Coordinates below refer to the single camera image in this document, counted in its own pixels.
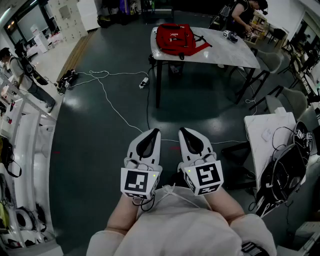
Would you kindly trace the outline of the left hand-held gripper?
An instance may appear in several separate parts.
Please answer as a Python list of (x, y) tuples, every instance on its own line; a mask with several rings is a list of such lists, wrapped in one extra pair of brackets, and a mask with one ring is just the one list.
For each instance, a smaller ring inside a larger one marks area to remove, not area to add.
[[(120, 191), (137, 200), (151, 200), (160, 181), (163, 168), (159, 164), (161, 132), (150, 129), (136, 137), (129, 145), (125, 167), (121, 168)], [(151, 159), (151, 163), (134, 159)]]

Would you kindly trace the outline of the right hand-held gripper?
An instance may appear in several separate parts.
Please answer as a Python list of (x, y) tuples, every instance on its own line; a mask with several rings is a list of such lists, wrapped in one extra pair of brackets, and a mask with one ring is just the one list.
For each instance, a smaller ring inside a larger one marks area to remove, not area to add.
[(217, 160), (209, 139), (196, 130), (178, 131), (182, 162), (179, 169), (194, 195), (216, 192), (224, 183), (222, 164)]

